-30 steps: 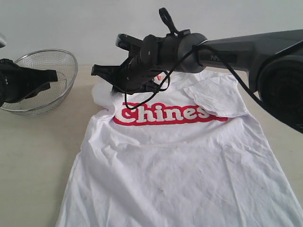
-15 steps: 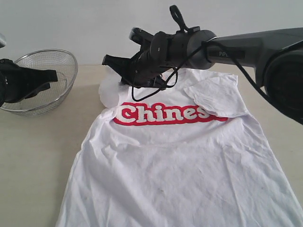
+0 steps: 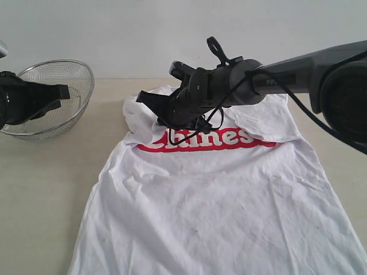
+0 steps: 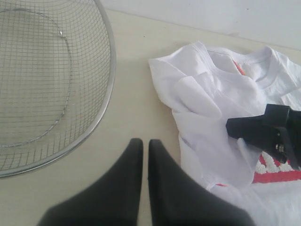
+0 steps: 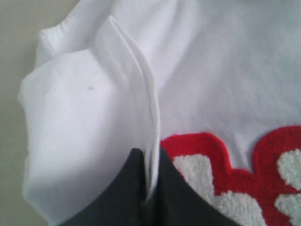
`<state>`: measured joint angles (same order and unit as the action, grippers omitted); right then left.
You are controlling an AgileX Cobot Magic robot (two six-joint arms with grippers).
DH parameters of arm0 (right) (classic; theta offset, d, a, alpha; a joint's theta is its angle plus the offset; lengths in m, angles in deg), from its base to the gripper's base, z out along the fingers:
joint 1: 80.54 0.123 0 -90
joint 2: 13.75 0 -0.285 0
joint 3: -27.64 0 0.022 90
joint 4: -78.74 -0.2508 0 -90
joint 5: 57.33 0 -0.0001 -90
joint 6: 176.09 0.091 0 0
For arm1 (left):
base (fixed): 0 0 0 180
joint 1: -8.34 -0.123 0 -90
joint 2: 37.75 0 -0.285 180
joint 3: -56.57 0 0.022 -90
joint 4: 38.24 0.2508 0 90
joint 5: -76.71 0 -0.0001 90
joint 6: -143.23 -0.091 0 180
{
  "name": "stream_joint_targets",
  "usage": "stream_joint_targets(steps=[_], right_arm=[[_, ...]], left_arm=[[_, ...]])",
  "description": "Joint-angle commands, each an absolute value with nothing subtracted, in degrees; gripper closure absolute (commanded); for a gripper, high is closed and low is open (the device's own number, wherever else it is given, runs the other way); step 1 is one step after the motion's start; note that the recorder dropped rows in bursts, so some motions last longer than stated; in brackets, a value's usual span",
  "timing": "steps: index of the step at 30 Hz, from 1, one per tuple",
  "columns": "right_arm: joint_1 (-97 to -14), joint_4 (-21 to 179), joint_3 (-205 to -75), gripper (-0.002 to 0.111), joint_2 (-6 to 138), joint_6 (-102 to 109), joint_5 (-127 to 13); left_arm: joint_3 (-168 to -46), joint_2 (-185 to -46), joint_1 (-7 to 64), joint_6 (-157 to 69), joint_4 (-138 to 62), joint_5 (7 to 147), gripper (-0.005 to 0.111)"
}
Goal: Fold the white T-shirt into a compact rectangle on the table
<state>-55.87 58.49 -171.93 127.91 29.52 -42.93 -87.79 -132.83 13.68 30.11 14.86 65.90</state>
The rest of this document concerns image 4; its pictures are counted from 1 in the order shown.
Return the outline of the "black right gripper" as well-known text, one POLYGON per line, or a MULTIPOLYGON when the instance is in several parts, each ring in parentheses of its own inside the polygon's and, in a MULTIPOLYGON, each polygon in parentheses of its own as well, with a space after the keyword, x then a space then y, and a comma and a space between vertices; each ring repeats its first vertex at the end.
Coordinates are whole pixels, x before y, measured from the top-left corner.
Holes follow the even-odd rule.
POLYGON ((272 155, 280 163, 290 161, 294 170, 301 169, 301 112, 286 105, 267 104, 263 115, 241 118, 230 118, 226 122, 226 130, 230 137, 238 138, 237 145, 244 159, 255 164, 262 152, 260 148, 246 143, 244 140, 276 138, 281 136, 284 153, 287 157, 272 155))

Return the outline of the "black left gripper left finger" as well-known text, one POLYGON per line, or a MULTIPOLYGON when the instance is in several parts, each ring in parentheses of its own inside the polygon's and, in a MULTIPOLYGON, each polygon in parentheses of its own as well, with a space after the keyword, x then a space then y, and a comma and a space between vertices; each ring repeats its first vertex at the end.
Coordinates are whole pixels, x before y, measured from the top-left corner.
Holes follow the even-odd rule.
POLYGON ((95 183, 48 209, 40 226, 137 225, 143 174, 143 142, 132 138, 113 166, 95 183))

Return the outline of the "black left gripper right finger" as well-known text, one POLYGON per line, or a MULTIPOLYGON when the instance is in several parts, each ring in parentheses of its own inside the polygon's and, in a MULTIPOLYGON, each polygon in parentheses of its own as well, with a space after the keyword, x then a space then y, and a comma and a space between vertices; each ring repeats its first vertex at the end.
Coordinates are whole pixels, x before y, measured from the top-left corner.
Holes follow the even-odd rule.
POLYGON ((148 184, 154 226, 253 226, 246 211, 189 177, 158 139, 149 142, 148 184))

